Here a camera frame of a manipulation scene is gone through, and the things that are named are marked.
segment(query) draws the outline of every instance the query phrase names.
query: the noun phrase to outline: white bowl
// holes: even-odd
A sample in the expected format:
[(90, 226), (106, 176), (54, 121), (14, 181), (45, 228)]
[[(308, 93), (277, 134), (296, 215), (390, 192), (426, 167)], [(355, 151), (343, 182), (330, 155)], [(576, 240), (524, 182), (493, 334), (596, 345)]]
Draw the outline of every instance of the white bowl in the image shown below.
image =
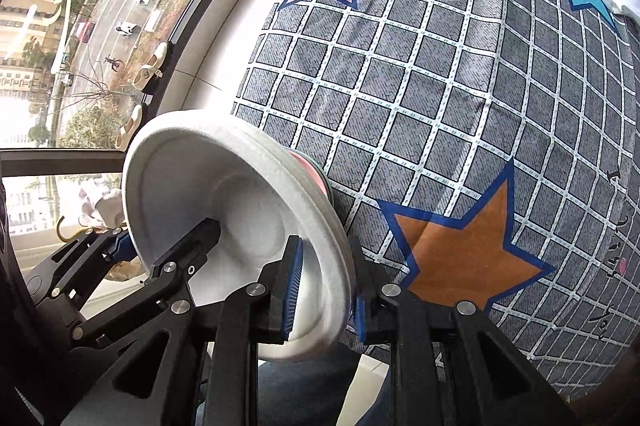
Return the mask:
[(354, 280), (344, 229), (298, 161), (262, 130), (205, 110), (170, 112), (133, 140), (122, 180), (127, 225), (146, 268), (203, 218), (222, 228), (191, 278), (197, 306), (257, 281), (282, 257), (287, 237), (304, 239), (302, 281), (289, 341), (260, 345), (269, 361), (305, 359), (346, 326)]

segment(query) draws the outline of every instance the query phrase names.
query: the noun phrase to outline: plaid pattern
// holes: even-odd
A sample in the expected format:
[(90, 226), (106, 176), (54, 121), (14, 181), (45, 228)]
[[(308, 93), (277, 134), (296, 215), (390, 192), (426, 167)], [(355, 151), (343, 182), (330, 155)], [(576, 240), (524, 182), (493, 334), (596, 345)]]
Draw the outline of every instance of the plaid pattern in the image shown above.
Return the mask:
[(460, 217), (513, 157), (513, 243), (557, 270), (490, 317), (558, 390), (598, 384), (640, 328), (632, 23), (616, 35), (568, 0), (279, 3), (234, 114), (324, 168), (395, 282), (408, 269), (375, 199)]

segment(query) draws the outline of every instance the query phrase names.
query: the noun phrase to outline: street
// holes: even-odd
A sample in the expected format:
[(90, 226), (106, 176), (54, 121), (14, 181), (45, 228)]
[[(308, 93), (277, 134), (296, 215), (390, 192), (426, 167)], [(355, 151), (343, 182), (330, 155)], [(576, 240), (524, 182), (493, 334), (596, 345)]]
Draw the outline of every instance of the street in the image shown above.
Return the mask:
[[(148, 5), (139, 5), (133, 0), (99, 0), (91, 16), (95, 23), (92, 36), (89, 43), (81, 43), (78, 47), (71, 69), (97, 82), (107, 82), (111, 66), (104, 63), (105, 57), (110, 56), (126, 63), (139, 35), (120, 35), (115, 31), (116, 25), (120, 21), (127, 21), (144, 27), (157, 2), (158, 0), (151, 0)], [(80, 76), (76, 76), (73, 85), (66, 88), (66, 96), (62, 100), (59, 132), (63, 133), (71, 117), (86, 104), (84, 101), (78, 102), (79, 96), (68, 96), (87, 92), (92, 88), (95, 87)]]

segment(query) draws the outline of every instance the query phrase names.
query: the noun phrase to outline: metal screw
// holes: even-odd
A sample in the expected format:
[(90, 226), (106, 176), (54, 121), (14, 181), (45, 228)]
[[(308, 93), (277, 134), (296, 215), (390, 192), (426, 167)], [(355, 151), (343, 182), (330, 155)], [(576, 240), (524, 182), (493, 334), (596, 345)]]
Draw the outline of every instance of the metal screw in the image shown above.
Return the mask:
[(261, 283), (250, 283), (246, 286), (246, 293), (249, 296), (259, 296), (260, 294), (264, 294), (267, 288)]
[(460, 314), (464, 314), (465, 316), (471, 316), (474, 312), (476, 312), (476, 306), (473, 305), (470, 301), (463, 300), (456, 305), (458, 312)]
[(395, 283), (387, 283), (386, 285), (382, 286), (382, 294), (388, 296), (389, 298), (398, 296), (400, 294), (400, 291), (400, 287)]
[(171, 312), (174, 314), (184, 314), (190, 308), (191, 304), (187, 300), (178, 300), (171, 304)]

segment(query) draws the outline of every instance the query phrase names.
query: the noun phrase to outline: jeans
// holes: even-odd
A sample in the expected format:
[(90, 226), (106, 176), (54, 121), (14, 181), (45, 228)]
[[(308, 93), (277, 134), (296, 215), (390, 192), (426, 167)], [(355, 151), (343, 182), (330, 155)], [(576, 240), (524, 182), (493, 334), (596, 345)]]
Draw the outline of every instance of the jeans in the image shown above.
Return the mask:
[[(258, 368), (259, 426), (335, 426), (360, 354), (341, 343), (309, 361), (265, 362)], [(390, 372), (356, 426), (388, 426)], [(196, 426), (202, 426), (204, 403)]]

